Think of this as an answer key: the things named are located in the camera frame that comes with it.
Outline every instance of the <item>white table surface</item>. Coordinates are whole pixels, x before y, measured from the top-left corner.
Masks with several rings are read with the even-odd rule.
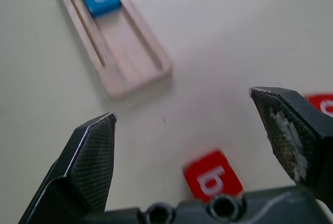
[[[181,166],[219,147],[245,190],[291,185],[251,86],[333,91],[332,0],[133,0],[173,79],[112,101],[60,0],[0,0],[0,222],[17,223],[75,127],[118,115],[107,209],[190,198]]]

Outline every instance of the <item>wooden block holder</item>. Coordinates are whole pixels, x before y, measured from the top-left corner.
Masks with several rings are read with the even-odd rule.
[[[63,0],[107,93],[124,96],[172,71],[167,53],[134,7],[93,19],[83,0]]]

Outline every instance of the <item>blue letter block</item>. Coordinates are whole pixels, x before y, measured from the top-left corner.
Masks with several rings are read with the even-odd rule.
[[[107,12],[120,8],[120,0],[83,0],[93,17],[101,16]]]

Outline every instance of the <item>block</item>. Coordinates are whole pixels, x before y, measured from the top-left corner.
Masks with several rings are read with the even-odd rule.
[[[333,94],[306,95],[305,99],[319,111],[333,117]]]
[[[120,0],[83,0],[93,17],[99,17],[105,13],[120,8]]]
[[[221,193],[236,196],[243,191],[227,158],[219,150],[190,163],[183,174],[193,196],[204,202]]]

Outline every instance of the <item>red block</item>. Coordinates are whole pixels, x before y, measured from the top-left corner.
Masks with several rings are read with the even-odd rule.
[[[204,202],[221,193],[235,196],[243,190],[228,160],[219,150],[189,164],[183,173],[194,197]]]
[[[305,96],[319,111],[333,117],[333,94],[314,94]]]

